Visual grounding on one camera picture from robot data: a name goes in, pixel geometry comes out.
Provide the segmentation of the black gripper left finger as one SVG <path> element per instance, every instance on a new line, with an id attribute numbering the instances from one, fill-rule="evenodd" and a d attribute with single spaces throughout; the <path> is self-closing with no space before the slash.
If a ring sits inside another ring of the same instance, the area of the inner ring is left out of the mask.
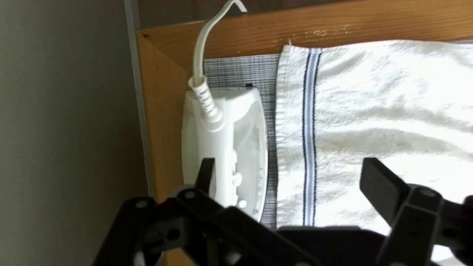
<path id="1" fill-rule="evenodd" d="M 214 159 L 204 158 L 201 161 L 200 171 L 198 171 L 197 182 L 195 182 L 195 188 L 204 193 L 207 193 L 210 191 L 213 170 L 214 170 Z"/>

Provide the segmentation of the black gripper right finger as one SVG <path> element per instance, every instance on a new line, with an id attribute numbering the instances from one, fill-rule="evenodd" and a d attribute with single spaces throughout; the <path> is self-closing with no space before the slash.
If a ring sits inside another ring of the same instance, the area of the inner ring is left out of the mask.
<path id="1" fill-rule="evenodd" d="M 405 222 L 404 202 L 411 188 L 378 158 L 362 161 L 359 189 L 390 227 Z"/>

